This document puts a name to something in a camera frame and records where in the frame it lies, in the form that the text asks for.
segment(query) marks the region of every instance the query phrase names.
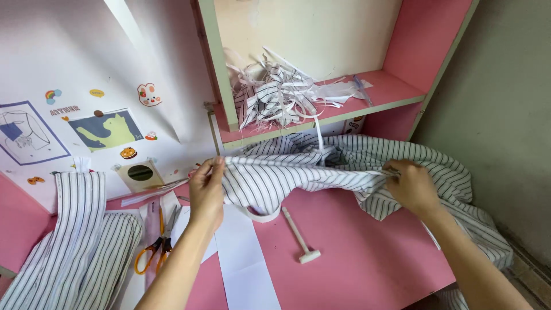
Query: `orange scissors handle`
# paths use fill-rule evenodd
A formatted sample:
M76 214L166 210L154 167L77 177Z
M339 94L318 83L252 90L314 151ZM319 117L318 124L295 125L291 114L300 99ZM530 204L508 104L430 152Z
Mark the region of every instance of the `orange scissors handle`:
M168 253L172 252L172 245L170 244L170 241L171 241L170 238L166 238L163 241L163 250L161 251L161 257L159 258L159 262L157 263L157 269L155 273L158 273L159 269L161 268L161 265L165 263Z
M153 260L153 257L155 256L155 253L157 253L157 251L159 250L159 248L161 247L161 245L163 244L163 238L162 237L159 237L157 238L157 240L150 246L146 247L145 249L143 249L139 254L138 256L136 256L136 260L134 262L134 271L138 274L138 275L143 275L145 273L145 271L147 270L147 268L149 268L149 265L151 265L151 260ZM145 268L142 270L142 271L139 271L138 270L138 262L139 262L139 259L140 257L142 257L142 254L151 250L151 257L149 258L149 260L147 261L147 264L145 265Z

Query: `pink shelf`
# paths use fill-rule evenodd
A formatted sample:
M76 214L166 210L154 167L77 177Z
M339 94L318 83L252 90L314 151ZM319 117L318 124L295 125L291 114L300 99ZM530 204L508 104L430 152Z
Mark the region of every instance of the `pink shelf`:
M373 87L366 88L366 92L371 97L371 101L373 101L373 105L375 107L371 108L372 111L362 111L369 108L368 104L364 100L350 98L348 101L346 101L346 103L344 103L344 106L342 108L326 107L323 114L319 117L320 121L325 120L322 123L329 124L331 122L341 121L343 120L343 118L339 116L343 114L357 113L357 115L347 115L346 117L351 118L372 112L395 108L396 106L404 104L419 102L423 100L423 98L419 99L419 97L423 97L424 95L426 95L426 93L422 92L421 90L416 89L415 87L383 70L358 73L356 75L360 79L364 79L373 85ZM331 83L336 80L337 79L330 79L325 82ZM344 82L351 80L352 76L347 76ZM417 98L418 100L404 103L405 100L412 100L413 98ZM323 104L318 104L318 106L323 109ZM216 115L222 143L238 141L244 138L254 137L263 133L279 130L279 128L277 128L276 126L272 126L272 128L269 130L258 131L257 126L249 125L242 131L230 132L228 122L226 121L226 117L224 115L224 108L221 104L214 105L214 113ZM313 121L313 119L306 119L303 124ZM286 128L292 128L294 126L298 126L298 124L289 125Z

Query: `striped fabric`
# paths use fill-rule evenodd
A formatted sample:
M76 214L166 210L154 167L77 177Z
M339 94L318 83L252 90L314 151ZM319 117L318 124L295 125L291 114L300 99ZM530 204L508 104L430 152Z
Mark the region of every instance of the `striped fabric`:
M414 143L363 135L325 137L323 144L319 150L316 136L294 133L252 144L244 156L226 157L224 202L269 215L294 188L343 188L354 191L360 208L382 221L401 207L383 188L389 173L382 166L389 159L409 159L429 170L441 203L488 259L499 269L512 264L512 249L490 216L469 205L471 174L455 159ZM462 309L456 296L462 299L457 291L446 293L444 301Z
M56 228L38 243L0 309L109 309L142 227L130 214L105 215L105 174L58 173Z

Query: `scissor blade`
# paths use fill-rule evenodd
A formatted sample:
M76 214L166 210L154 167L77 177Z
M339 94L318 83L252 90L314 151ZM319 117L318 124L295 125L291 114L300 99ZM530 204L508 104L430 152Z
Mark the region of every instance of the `scissor blade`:
M181 206L175 206L172 210L172 214L170 215L170 219L168 223L165 225L165 233L163 233L163 237L169 238L170 233L172 232L172 228L174 227L174 223L176 222L176 219L178 219L178 216L180 215L180 212L182 211Z

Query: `rainbow sticker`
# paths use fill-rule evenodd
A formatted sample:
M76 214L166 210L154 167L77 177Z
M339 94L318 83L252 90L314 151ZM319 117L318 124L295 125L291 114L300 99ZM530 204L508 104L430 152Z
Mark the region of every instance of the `rainbow sticker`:
M48 90L46 92L46 103L47 104L54 104L56 102L56 100L53 98L53 97L59 97L61 96L61 90L59 89L56 89L56 90Z

